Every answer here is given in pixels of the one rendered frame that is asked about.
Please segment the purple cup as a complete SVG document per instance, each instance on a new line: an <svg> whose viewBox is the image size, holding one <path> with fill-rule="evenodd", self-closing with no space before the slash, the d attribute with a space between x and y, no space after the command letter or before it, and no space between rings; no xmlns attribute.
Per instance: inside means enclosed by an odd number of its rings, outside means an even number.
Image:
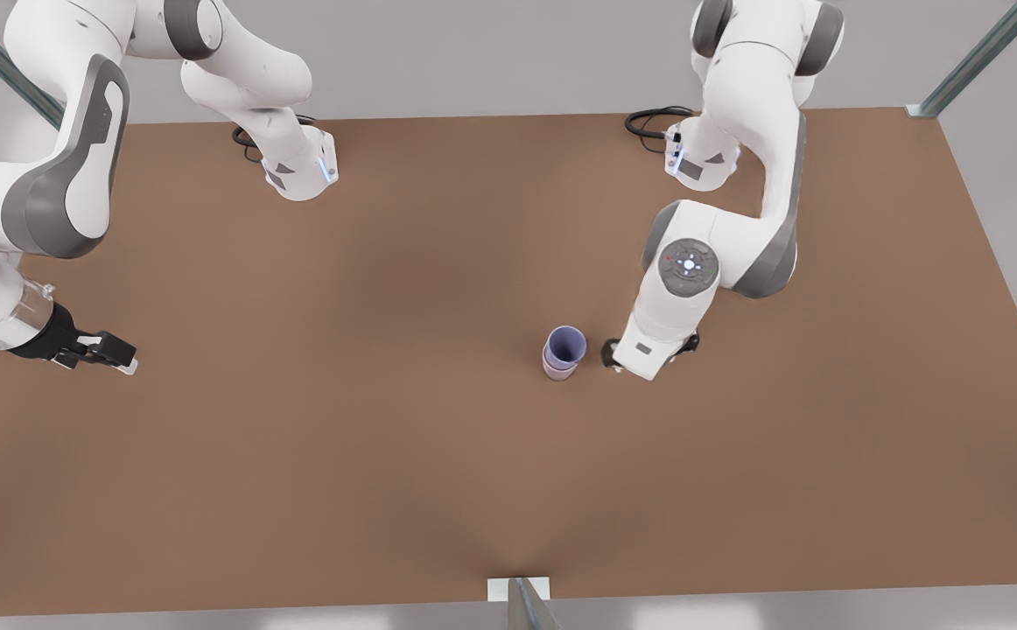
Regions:
<svg viewBox="0 0 1017 630"><path fill-rule="evenodd" d="M575 368L587 354L587 339L575 326L553 328L544 344L544 362L557 371Z"/></svg>

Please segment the pink cup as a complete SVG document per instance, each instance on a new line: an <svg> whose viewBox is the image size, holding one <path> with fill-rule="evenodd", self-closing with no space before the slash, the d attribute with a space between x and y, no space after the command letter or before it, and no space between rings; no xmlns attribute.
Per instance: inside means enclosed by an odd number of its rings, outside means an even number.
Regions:
<svg viewBox="0 0 1017 630"><path fill-rule="evenodd" d="M579 366L579 361L564 361L559 359L548 346L542 351L542 367L544 373L553 382L564 382L569 376L575 373Z"/></svg>

